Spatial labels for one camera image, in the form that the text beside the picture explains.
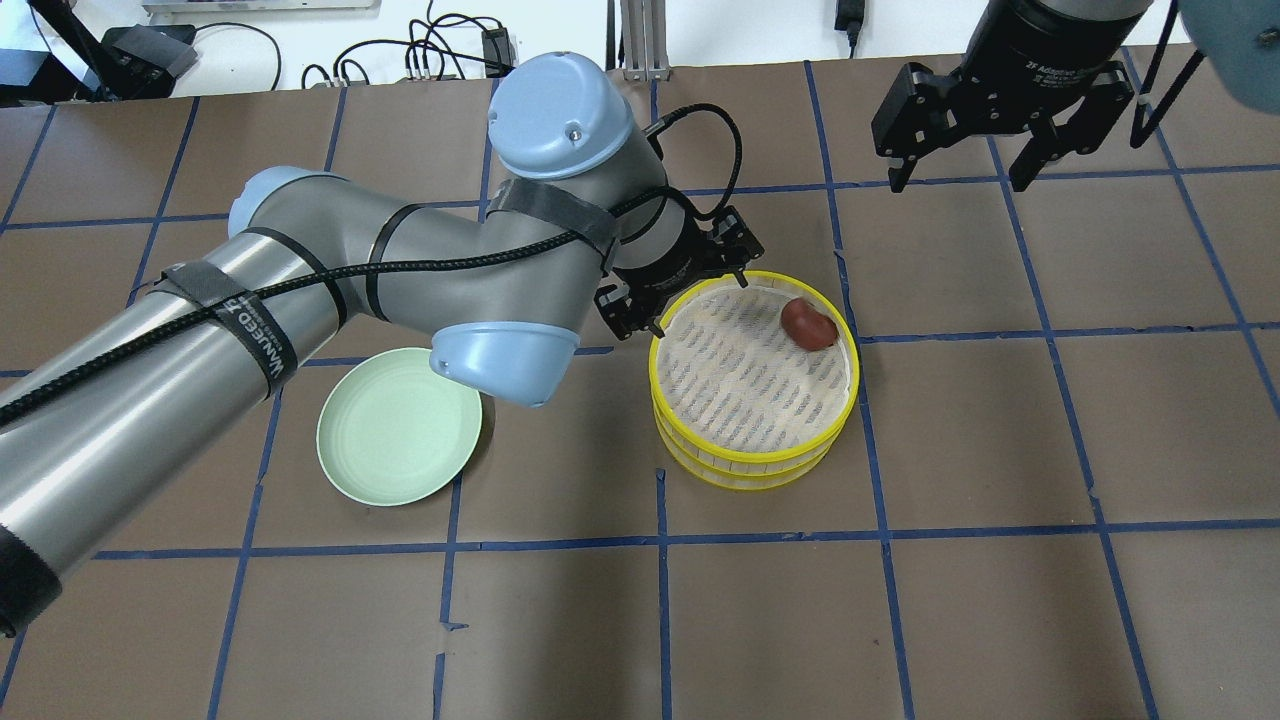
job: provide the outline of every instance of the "blue joint cap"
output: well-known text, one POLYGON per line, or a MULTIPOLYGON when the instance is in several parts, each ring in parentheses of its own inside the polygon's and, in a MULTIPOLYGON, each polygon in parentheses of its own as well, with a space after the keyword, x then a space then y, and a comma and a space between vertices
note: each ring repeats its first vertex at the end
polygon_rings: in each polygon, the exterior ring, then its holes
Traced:
POLYGON ((516 68, 489 102, 489 140, 512 173, 562 179, 618 151, 635 131, 631 105, 599 67, 575 53, 516 68))
POLYGON ((580 338, 541 323, 451 325, 431 338, 431 369, 508 402, 541 407, 568 370, 580 338))
POLYGON ((1265 37, 1280 28, 1280 3, 1183 0, 1179 9, 1187 35, 1226 90, 1249 108, 1280 113, 1280 40, 1265 37))
POLYGON ((293 181, 311 177, 346 179, 333 173, 303 170, 302 168, 291 168, 288 165, 268 168, 248 178, 241 196, 232 202, 230 214, 227 217, 227 237, 236 237, 244 228, 250 227, 250 223, 253 222, 253 215, 269 195, 293 181))

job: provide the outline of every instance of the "red object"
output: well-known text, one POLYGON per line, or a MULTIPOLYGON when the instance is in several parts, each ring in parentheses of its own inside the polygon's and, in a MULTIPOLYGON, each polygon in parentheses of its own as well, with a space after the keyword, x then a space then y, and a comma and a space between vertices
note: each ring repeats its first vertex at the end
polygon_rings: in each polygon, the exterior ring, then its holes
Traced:
POLYGON ((810 352, 831 347, 840 337, 836 322, 803 297, 796 297, 782 306, 782 329, 796 345, 810 352))

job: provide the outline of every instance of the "yellow basket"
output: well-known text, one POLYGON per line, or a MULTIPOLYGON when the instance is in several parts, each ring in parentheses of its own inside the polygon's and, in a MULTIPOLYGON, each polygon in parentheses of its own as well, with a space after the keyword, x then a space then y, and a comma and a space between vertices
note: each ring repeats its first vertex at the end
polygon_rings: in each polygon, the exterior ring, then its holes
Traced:
MULTIPOLYGON (((859 365, 858 350, 849 325, 845 324, 841 313, 818 291, 778 273, 749 270, 746 277, 750 287, 756 291, 763 290, 787 297, 804 297, 835 320, 840 331, 835 348, 838 348, 837 351, 842 352, 842 357, 847 361, 846 372, 842 375, 847 379, 847 387, 841 386, 840 389, 846 393, 846 400, 829 423, 810 432, 809 437, 803 438, 803 442, 767 452, 733 450, 717 445, 684 421, 671 398, 666 397, 660 387, 662 368, 659 366, 662 361, 659 348, 663 341, 658 338, 654 338, 649 346, 649 388, 658 434, 682 468, 695 477, 723 488, 760 491, 795 480, 812 470, 827 455, 858 401, 859 365)), ((662 327, 671 328, 680 311, 694 299, 721 293, 730 287, 737 287, 737 281, 732 277, 705 281, 691 287, 663 315, 662 327)))

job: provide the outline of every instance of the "light green bowl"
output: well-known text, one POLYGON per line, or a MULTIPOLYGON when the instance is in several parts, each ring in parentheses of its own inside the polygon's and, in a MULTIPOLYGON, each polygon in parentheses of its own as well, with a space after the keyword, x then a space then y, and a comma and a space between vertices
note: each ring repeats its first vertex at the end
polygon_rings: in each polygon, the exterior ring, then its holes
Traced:
POLYGON ((435 374, 431 351, 404 347, 356 365, 316 424, 320 466, 338 492, 387 507, 449 484, 480 438, 480 393, 435 374))

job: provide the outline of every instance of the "red potato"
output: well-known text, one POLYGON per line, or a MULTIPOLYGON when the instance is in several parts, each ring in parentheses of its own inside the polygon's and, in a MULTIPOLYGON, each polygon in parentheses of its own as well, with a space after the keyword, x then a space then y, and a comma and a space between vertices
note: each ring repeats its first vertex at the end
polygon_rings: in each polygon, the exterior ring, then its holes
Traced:
POLYGON ((800 347, 813 352, 836 343, 836 322, 823 315, 803 297, 782 306, 782 329, 800 347))

